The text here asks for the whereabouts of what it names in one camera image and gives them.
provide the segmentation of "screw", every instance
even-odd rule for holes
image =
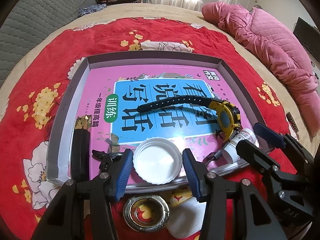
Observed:
[[[214,179],[214,178],[216,177],[216,174],[211,171],[211,172],[208,172],[208,173],[207,173],[207,177],[208,177],[209,179]]]
[[[71,186],[72,184],[73,184],[73,179],[68,179],[67,181],[66,181],[66,185],[67,186]]]
[[[272,165],[272,169],[273,169],[274,171],[279,171],[279,168],[278,168],[278,166],[276,166],[276,165]]]
[[[248,180],[248,179],[243,179],[241,182],[245,186],[249,186],[251,184],[250,180]]]
[[[280,190],[278,194],[279,194],[279,197],[280,197],[280,198],[284,198],[284,192],[283,192],[283,190]]]
[[[102,179],[107,179],[108,177],[109,177],[109,173],[107,173],[107,172],[103,172],[100,174],[100,178],[102,178]]]

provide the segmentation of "blue gripper pad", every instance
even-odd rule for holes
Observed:
[[[200,198],[199,180],[196,176],[195,171],[193,170],[193,167],[191,166],[191,162],[185,151],[186,150],[182,152],[183,167],[187,175],[187,179],[192,191],[192,195],[198,200]]]
[[[205,202],[208,192],[205,183],[205,175],[208,170],[204,163],[197,162],[190,149],[184,149],[182,152],[183,167],[192,191],[192,195],[199,202]]]
[[[125,156],[124,164],[122,165],[121,171],[116,181],[115,200],[117,202],[124,196],[125,187],[127,186],[129,175],[133,166],[133,152],[129,149],[126,149],[126,151],[128,152],[128,154],[127,156]]]
[[[253,126],[253,131],[256,135],[264,139],[267,143],[271,144],[273,147],[278,149],[283,149],[285,147],[285,142],[283,137],[266,127],[262,123],[257,122]]]

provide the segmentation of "yellow watch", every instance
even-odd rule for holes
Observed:
[[[205,106],[216,111],[218,116],[218,124],[221,130],[225,133],[225,142],[228,141],[233,133],[238,131],[241,127],[240,110],[229,101],[215,98],[205,98],[199,96],[170,97],[140,105],[137,107],[137,112],[145,113],[151,110],[176,104],[194,104]]]

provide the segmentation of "green label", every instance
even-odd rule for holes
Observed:
[[[104,108],[104,120],[106,122],[114,122],[118,117],[119,97],[116,94],[108,95],[106,99],[106,107]]]

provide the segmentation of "beige sheet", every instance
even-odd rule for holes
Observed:
[[[279,101],[284,107],[285,112],[291,112],[299,129],[299,141],[300,143],[314,156],[320,142],[320,132],[313,138],[309,137],[308,131],[302,121],[299,110],[293,101],[292,97],[287,92],[286,88],[273,76],[271,72],[250,52],[239,45],[230,35],[219,30],[215,25],[212,25],[204,21],[200,12],[190,11],[183,8],[168,6],[168,5],[153,5],[153,4],[119,4],[112,5],[106,9],[83,16],[70,24],[60,28],[52,33],[42,43],[31,50],[25,57],[11,71],[10,75],[4,82],[0,89],[0,109],[3,109],[7,103],[8,96],[13,87],[28,68],[40,51],[49,44],[56,36],[66,29],[73,29],[82,25],[88,25],[90,23],[97,23],[107,21],[110,19],[119,19],[126,17],[165,17],[172,20],[180,20],[188,23],[198,23],[205,25],[208,29],[215,30],[224,33],[229,41],[235,46],[237,52],[244,57],[244,59],[258,72],[262,79],[275,91]]]

